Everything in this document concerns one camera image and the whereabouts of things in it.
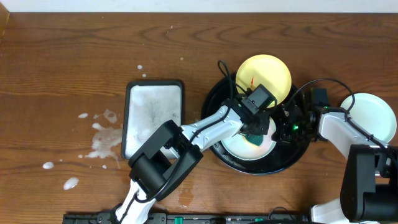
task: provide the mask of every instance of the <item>green switch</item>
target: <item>green switch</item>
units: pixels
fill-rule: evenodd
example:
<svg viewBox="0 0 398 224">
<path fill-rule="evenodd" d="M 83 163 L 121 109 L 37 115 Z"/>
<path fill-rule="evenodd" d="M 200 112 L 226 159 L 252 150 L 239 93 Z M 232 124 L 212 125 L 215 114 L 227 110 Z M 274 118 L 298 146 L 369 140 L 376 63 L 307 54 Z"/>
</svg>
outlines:
<svg viewBox="0 0 398 224">
<path fill-rule="evenodd" d="M 174 218 L 174 224 L 182 224 L 182 220 L 183 220 L 182 217 L 175 217 Z"/>
</svg>

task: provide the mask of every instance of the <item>white spill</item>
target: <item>white spill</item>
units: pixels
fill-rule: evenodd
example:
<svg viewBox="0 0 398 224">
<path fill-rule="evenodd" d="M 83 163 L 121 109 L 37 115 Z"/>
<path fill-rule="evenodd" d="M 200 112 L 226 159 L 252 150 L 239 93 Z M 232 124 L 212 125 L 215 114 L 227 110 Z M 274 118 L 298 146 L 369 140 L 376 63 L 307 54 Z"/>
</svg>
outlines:
<svg viewBox="0 0 398 224">
<path fill-rule="evenodd" d="M 54 167 L 54 163 L 52 163 L 52 162 L 46 162 L 45 164 L 43 164 L 44 169 L 51 169 L 53 167 Z"/>
<path fill-rule="evenodd" d="M 118 169 L 120 169 L 118 157 L 111 149 L 122 142 L 122 129 L 104 128 L 98 123 L 93 124 L 93 128 L 98 130 L 93 137 L 93 144 L 91 145 L 93 151 L 85 155 L 85 157 L 104 159 L 111 156 L 116 160 Z"/>
<path fill-rule="evenodd" d="M 87 118 L 88 113 L 83 113 L 81 115 L 78 116 L 78 118 Z"/>
<path fill-rule="evenodd" d="M 79 179 L 77 179 L 76 177 L 71 177 L 69 180 L 67 180 L 64 185 L 63 185 L 63 189 L 64 190 L 69 190 L 74 188 L 77 183 L 79 183 Z"/>
<path fill-rule="evenodd" d="M 116 116 L 116 113 L 113 111 L 110 111 L 108 109 L 105 110 L 103 114 L 96 114 L 94 115 L 94 119 L 97 119 L 100 116 L 104 116 L 110 123 L 114 124 L 115 122 L 118 121 L 118 117 Z"/>
<path fill-rule="evenodd" d="M 92 127 L 93 128 L 95 128 L 95 129 L 97 129 L 97 130 L 104 130 L 105 128 L 104 127 L 102 127 L 100 124 L 98 124 L 98 123 L 94 123 L 93 125 L 92 125 Z"/>
</svg>

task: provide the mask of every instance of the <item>wooden table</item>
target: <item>wooden table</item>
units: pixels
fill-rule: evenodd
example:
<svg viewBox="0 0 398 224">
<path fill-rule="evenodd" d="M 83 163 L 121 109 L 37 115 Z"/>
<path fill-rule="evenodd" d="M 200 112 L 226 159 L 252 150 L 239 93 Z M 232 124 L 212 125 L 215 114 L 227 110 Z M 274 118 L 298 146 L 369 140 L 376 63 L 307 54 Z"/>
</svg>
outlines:
<svg viewBox="0 0 398 224">
<path fill-rule="evenodd" d="M 334 77 L 398 111 L 397 15 L 12 13 L 0 47 L 0 222 L 60 223 L 64 213 L 122 202 L 127 161 L 118 169 L 113 158 L 78 155 L 91 152 L 94 122 L 120 127 L 127 83 L 143 73 L 183 80 L 186 123 L 192 123 L 222 77 L 217 60 L 236 71 L 256 54 L 283 60 L 297 86 Z M 329 88 L 334 105 L 348 96 L 333 83 L 318 85 Z M 105 109 L 118 115 L 115 124 L 93 119 Z M 79 119 L 82 113 L 89 117 Z M 48 161 L 55 167 L 45 170 Z M 344 157 L 323 142 L 269 176 L 239 173 L 206 151 L 155 206 L 184 213 L 307 211 L 339 197 L 344 170 Z M 70 177 L 80 182 L 65 191 Z"/>
</svg>

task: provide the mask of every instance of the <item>yellow plate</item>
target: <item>yellow plate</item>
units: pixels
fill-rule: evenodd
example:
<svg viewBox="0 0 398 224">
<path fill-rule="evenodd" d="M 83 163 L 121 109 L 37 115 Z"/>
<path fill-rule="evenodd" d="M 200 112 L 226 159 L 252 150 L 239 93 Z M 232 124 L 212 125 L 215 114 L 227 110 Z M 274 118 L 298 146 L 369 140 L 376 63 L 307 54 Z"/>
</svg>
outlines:
<svg viewBox="0 0 398 224">
<path fill-rule="evenodd" d="M 258 85 L 263 84 L 281 103 L 289 94 L 292 86 L 292 77 L 285 63 L 279 58 L 271 55 L 253 56 L 239 67 L 236 74 L 236 84 L 244 89 L 254 90 Z"/>
</svg>

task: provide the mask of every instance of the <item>black power strip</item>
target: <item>black power strip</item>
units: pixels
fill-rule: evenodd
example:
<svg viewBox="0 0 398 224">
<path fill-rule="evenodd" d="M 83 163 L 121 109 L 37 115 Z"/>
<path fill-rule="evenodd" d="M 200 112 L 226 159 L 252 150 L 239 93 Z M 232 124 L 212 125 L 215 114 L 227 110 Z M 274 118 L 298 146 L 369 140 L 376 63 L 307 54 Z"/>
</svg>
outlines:
<svg viewBox="0 0 398 224">
<path fill-rule="evenodd" d="M 297 214 L 273 213 L 271 220 L 288 220 L 307 222 L 308 217 Z M 146 224 L 249 224 L 268 220 L 268 215 L 166 215 L 165 213 L 151 213 Z M 63 224 L 115 224 L 113 214 L 109 212 L 63 215 Z"/>
</svg>

